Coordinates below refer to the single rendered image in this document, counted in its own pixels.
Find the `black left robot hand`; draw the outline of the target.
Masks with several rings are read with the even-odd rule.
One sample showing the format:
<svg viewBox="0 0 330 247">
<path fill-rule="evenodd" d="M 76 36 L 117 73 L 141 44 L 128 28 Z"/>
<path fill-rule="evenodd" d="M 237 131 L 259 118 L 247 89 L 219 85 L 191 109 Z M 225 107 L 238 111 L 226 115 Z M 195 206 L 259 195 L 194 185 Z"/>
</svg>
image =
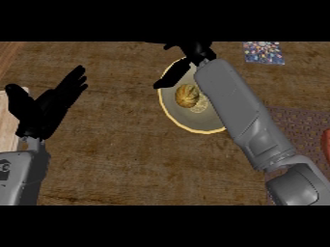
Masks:
<svg viewBox="0 0 330 247">
<path fill-rule="evenodd" d="M 4 88 L 8 111 L 20 121 L 15 135 L 46 140 L 61 123 L 67 109 L 88 88 L 85 68 L 77 66 L 54 89 L 32 98 L 21 86 L 8 84 Z"/>
</svg>

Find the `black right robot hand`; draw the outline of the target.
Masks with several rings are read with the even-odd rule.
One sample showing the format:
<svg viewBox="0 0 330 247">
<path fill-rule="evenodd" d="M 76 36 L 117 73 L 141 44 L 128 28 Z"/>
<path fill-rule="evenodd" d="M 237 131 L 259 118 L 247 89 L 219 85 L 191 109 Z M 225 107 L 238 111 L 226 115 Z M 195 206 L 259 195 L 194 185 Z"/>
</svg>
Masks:
<svg viewBox="0 0 330 247">
<path fill-rule="evenodd" d="M 173 87 L 184 77 L 190 65 L 197 66 L 204 60 L 212 61 L 216 59 L 216 54 L 210 49 L 212 43 L 209 41 L 161 41 L 160 44 L 164 50 L 176 46 L 185 56 L 173 63 L 161 77 L 153 83 L 154 89 Z"/>
</svg>

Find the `dark brown woven placemat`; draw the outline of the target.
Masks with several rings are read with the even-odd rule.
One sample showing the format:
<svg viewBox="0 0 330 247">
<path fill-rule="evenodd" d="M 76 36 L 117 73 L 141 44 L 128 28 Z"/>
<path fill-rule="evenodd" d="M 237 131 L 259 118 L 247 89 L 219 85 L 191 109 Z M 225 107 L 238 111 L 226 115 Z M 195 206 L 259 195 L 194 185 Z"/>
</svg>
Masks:
<svg viewBox="0 0 330 247">
<path fill-rule="evenodd" d="M 321 133 L 330 129 L 330 113 L 303 109 L 268 107 L 268 112 L 296 154 L 305 155 L 330 181 L 330 166 L 321 151 Z"/>
</svg>

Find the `blue colourful patterned packet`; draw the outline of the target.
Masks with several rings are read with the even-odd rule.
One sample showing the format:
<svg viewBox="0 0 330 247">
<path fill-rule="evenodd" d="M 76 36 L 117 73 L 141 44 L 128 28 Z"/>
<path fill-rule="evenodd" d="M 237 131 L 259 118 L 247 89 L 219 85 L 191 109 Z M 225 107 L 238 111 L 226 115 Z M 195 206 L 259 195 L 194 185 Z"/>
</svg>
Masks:
<svg viewBox="0 0 330 247">
<path fill-rule="evenodd" d="M 265 65 L 284 64 L 278 41 L 244 41 L 241 47 L 246 63 Z"/>
</svg>

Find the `pale yellow-rimmed bowl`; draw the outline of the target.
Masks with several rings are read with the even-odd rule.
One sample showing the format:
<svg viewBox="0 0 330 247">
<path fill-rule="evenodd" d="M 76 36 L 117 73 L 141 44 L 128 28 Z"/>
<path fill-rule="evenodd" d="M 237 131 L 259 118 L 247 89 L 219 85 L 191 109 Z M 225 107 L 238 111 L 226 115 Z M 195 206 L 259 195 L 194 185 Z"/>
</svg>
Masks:
<svg viewBox="0 0 330 247">
<path fill-rule="evenodd" d="M 182 76 L 179 82 L 172 88 L 157 89 L 157 99 L 163 113 L 173 124 L 185 131 L 195 134 L 213 134 L 226 130 L 213 110 L 210 101 L 203 94 L 198 94 L 198 100 L 191 108 L 182 108 L 175 100 L 175 92 L 182 85 L 195 86 L 192 75 L 195 66 L 190 65 L 190 69 Z"/>
</svg>

